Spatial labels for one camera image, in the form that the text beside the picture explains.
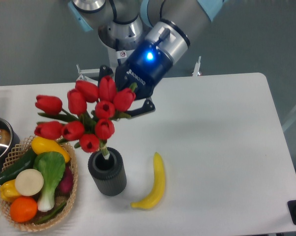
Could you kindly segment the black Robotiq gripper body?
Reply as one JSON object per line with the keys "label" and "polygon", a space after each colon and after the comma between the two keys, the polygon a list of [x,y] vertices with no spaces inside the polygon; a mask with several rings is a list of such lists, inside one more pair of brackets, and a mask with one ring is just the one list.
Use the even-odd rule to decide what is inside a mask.
{"label": "black Robotiq gripper body", "polygon": [[164,52],[145,40],[116,68],[117,89],[120,91],[136,83],[136,99],[148,98],[172,66],[172,61]]}

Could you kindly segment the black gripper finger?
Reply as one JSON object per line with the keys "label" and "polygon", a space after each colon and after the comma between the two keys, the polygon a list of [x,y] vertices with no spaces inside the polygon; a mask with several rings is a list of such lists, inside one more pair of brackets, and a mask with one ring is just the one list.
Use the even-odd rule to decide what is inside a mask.
{"label": "black gripper finger", "polygon": [[155,111],[155,104],[153,103],[151,98],[146,98],[142,107],[137,108],[132,111],[126,111],[125,113],[130,115],[131,117],[139,117],[142,115],[146,115]]}
{"label": "black gripper finger", "polygon": [[105,76],[112,76],[113,75],[113,70],[109,66],[106,65],[101,65],[99,68],[99,75],[98,75],[98,85],[100,85],[100,82],[103,77]]}

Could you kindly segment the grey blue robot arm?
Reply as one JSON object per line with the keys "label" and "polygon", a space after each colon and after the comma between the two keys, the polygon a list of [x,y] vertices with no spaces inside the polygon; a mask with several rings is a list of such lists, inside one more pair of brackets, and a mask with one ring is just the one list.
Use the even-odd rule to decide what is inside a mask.
{"label": "grey blue robot arm", "polygon": [[137,84],[141,108],[153,112],[151,96],[164,75],[222,9],[222,0],[71,0],[68,7],[84,31],[95,30],[110,64],[79,70],[79,80],[112,75],[118,89]]}

